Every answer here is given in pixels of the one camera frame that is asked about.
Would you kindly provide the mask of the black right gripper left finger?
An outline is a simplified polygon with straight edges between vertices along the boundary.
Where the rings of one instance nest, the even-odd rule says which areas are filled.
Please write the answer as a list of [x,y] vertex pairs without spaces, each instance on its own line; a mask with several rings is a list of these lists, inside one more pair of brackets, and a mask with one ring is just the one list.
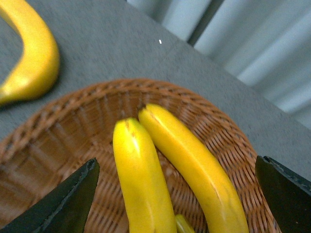
[[67,177],[2,233],[83,233],[94,200],[100,166],[96,158]]

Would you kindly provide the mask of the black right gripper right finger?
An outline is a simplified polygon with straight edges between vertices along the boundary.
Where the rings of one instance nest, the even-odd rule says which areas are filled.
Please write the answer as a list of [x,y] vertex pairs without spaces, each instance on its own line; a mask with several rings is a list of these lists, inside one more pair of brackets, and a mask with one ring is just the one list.
[[255,173],[283,233],[311,231],[311,182],[268,156],[258,156]]

